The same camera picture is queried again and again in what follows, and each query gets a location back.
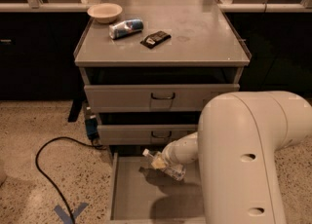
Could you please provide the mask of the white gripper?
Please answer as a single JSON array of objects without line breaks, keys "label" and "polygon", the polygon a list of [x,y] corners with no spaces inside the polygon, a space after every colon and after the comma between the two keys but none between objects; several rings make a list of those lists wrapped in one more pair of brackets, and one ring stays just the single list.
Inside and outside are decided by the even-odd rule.
[{"label": "white gripper", "polygon": [[179,144],[177,141],[169,143],[162,151],[163,158],[161,156],[155,156],[152,160],[151,165],[155,169],[164,169],[167,166],[166,163],[170,166],[180,165],[181,161],[178,159],[176,154],[176,150],[178,149],[178,147]]}]

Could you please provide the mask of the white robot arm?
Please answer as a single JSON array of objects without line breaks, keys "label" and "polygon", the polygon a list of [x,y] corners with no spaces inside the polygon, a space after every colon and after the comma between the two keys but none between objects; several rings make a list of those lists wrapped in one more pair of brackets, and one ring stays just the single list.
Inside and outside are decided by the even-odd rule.
[{"label": "white robot arm", "polygon": [[152,166],[176,177],[199,162],[207,224],[287,224],[274,153],[311,134],[312,106],[297,94],[224,93]]}]

